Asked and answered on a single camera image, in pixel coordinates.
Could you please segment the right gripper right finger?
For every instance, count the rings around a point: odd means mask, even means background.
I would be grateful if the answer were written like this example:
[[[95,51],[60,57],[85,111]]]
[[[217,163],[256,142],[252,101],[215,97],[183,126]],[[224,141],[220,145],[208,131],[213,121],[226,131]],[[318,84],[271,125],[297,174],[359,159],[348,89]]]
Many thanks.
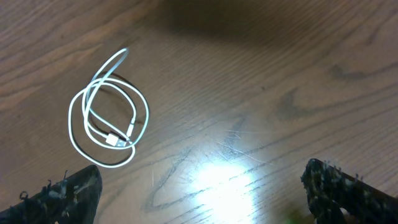
[[[397,199],[352,177],[340,168],[310,159],[301,176],[315,223],[397,223]]]

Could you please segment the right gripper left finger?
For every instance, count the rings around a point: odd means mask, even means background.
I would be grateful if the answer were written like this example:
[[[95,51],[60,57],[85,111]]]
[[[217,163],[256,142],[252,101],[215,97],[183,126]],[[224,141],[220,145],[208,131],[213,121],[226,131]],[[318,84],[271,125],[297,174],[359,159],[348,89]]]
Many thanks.
[[[35,195],[22,191],[21,202],[1,212],[1,224],[93,224],[102,189],[100,170],[87,166]]]

